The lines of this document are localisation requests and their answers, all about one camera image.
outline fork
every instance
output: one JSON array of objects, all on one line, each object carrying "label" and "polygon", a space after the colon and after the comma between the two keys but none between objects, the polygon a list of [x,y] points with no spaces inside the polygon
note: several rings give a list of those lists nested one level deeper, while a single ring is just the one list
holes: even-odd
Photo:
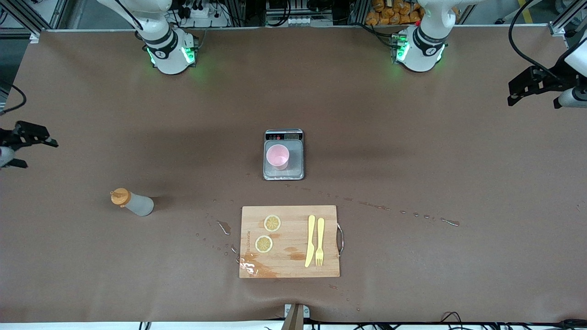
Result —
[{"label": "fork", "polygon": [[322,266],[324,251],[322,251],[322,238],[324,237],[324,218],[318,219],[318,250],[316,250],[316,266]]}]

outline kitchen scale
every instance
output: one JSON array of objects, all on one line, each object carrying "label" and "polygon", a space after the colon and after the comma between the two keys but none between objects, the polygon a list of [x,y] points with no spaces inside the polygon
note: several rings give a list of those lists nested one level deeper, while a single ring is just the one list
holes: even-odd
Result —
[{"label": "kitchen scale", "polygon": [[[288,166],[285,170],[275,169],[267,161],[267,150],[276,144],[284,145],[289,151]],[[303,168],[303,132],[301,129],[267,130],[263,152],[263,177],[266,180],[302,180]]]}]

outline yellow knife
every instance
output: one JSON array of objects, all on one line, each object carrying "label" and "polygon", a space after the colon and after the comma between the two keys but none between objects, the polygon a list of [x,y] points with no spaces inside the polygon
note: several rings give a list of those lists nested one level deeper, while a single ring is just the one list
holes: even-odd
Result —
[{"label": "yellow knife", "polygon": [[312,243],[312,236],[314,235],[314,225],[316,224],[316,217],[310,215],[308,217],[308,250],[306,251],[306,267],[310,266],[312,257],[314,256],[314,244]]}]

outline pink cup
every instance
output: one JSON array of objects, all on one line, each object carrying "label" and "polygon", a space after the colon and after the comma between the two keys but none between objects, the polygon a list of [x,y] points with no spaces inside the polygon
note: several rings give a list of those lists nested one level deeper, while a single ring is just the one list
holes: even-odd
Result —
[{"label": "pink cup", "polygon": [[267,150],[267,161],[276,170],[285,170],[289,161],[289,150],[283,144],[275,144]]}]

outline cutting board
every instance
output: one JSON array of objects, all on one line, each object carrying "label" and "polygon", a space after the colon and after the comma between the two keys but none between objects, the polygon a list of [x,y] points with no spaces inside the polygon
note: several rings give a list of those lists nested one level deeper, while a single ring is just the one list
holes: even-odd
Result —
[{"label": "cutting board", "polygon": [[[265,218],[277,215],[281,226],[277,231],[265,229]],[[308,268],[308,216],[316,216],[312,241],[318,249],[318,218],[324,218],[322,266],[316,266],[315,253]],[[336,245],[336,206],[245,206],[242,208],[240,278],[339,277]],[[258,237],[267,235],[273,246],[266,253],[255,248]]]}]

